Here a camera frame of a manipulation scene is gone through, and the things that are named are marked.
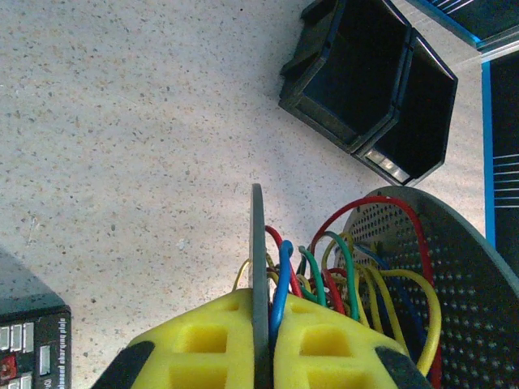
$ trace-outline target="green wire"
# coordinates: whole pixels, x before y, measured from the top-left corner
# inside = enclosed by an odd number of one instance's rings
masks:
[[[324,292],[323,278],[321,277],[321,273],[319,271],[319,266],[317,265],[317,262],[315,261],[314,256],[311,254],[310,251],[305,249],[305,246],[300,246],[299,252],[310,263],[310,269],[311,269],[311,272],[315,279],[315,288],[317,289],[317,303],[321,306],[327,306],[326,305],[326,293]]]
[[[297,273],[305,275],[305,271],[307,270],[307,261],[304,257],[301,258],[301,262],[299,263]]]
[[[359,314],[358,314],[358,302],[357,297],[355,294],[355,270],[354,270],[354,260],[351,258],[351,253],[348,250],[348,246],[344,242],[344,240],[337,235],[336,233],[333,233],[332,231],[325,231],[323,233],[324,237],[330,237],[333,239],[337,244],[339,245],[339,248],[342,251],[342,254],[344,255],[344,259],[346,261],[346,282],[348,284],[348,294],[350,295],[350,308],[351,308],[351,318],[353,320],[359,320]]]
[[[308,292],[305,288],[301,288],[302,296],[305,297],[308,301],[314,302],[317,304],[317,297],[314,293]]]

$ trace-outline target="perforated plate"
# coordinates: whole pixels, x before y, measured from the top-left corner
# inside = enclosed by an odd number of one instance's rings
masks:
[[[389,186],[369,194],[402,199],[418,213],[429,243],[435,290],[442,307],[441,349],[446,388],[519,387],[519,279],[467,220],[445,203],[414,188]],[[422,272],[414,228],[398,207],[376,204],[352,211],[345,225],[354,240],[369,246],[392,268]],[[357,260],[365,257],[355,254]],[[344,267],[339,259],[336,263]],[[427,324],[427,301],[404,281]],[[394,287],[389,287],[408,342],[416,335]]]

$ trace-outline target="black rubber edge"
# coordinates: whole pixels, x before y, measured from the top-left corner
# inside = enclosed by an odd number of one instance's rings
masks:
[[[153,342],[140,342],[122,350],[92,389],[131,389],[155,348]]]
[[[387,347],[377,347],[375,351],[398,389],[432,389],[408,357]]]

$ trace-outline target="blue wire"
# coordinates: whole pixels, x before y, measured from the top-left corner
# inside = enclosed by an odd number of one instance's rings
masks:
[[[290,257],[294,252],[294,246],[290,241],[283,241],[279,248],[279,281],[277,283],[276,295],[272,302],[272,313],[268,322],[268,338],[270,339],[270,347],[273,351],[276,347],[277,333],[281,321],[283,320],[283,313],[285,312],[286,298],[289,294],[290,284]]]
[[[375,260],[375,262],[377,262],[380,265],[380,267],[382,267],[384,270],[389,270],[390,267],[389,267],[388,263],[386,261],[384,261],[381,257],[379,257],[377,254],[375,254],[373,251],[367,249],[366,247],[360,246],[358,244],[355,244],[354,248],[356,250],[360,251],[361,253],[363,253],[364,255],[367,255],[368,257],[373,258]],[[420,318],[420,316],[418,316],[418,311],[416,310],[416,308],[414,307],[414,304],[409,299],[409,295],[405,291],[400,280],[395,278],[393,281],[394,281],[395,285],[397,286],[397,291],[402,299],[402,302],[407,307],[407,310],[409,311],[411,318],[413,319],[414,327],[416,328],[416,332],[418,333],[418,338],[420,340],[420,344],[423,347],[423,345],[425,344],[425,340],[427,338],[427,334],[423,330],[422,318]]]

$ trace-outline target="gray metal plate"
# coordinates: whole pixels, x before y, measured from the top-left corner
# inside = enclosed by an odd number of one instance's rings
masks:
[[[397,186],[368,196],[372,195],[406,201],[422,222],[442,307],[443,386],[517,389],[519,279],[511,268],[467,220],[433,196]],[[375,243],[378,254],[391,267],[422,272],[413,225],[398,207],[359,207],[351,212],[345,231],[350,231],[356,242]],[[359,262],[365,259],[358,252],[354,258]],[[336,265],[345,267],[342,259]],[[403,285],[427,323],[425,294],[412,281]],[[401,323],[408,323],[410,317],[395,288],[390,287],[390,292]]]
[[[263,195],[260,184],[252,185],[251,192],[251,236],[250,257],[252,259],[252,331],[254,337],[254,388],[270,387],[271,366],[268,348],[268,287],[265,266],[265,219]]]

